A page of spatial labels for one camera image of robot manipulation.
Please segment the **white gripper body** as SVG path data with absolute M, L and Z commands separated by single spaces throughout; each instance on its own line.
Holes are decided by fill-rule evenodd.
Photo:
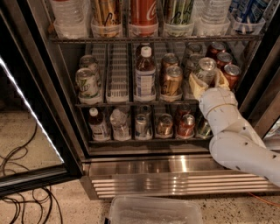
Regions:
M 209 88 L 199 98 L 199 109 L 204 117 L 207 117 L 212 109 L 223 105 L 237 106 L 238 102 L 233 92 L 221 87 Z

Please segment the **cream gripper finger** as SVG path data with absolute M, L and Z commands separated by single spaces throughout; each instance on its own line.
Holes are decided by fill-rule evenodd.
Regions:
M 216 69 L 215 72 L 216 74 L 214 76 L 214 86 L 216 88 L 229 90 L 229 83 L 223 72 L 220 69 Z
M 208 85 L 203 80 L 200 80 L 194 73 L 190 73 L 189 75 L 189 85 L 196 100 L 208 90 Z

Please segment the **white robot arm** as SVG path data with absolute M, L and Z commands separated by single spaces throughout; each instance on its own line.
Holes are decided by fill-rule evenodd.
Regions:
M 228 169 L 254 174 L 280 186 L 279 154 L 268 150 L 242 117 L 222 71 L 216 72 L 213 87 L 194 73 L 189 75 L 189 85 L 213 133 L 209 144 L 212 158 Z

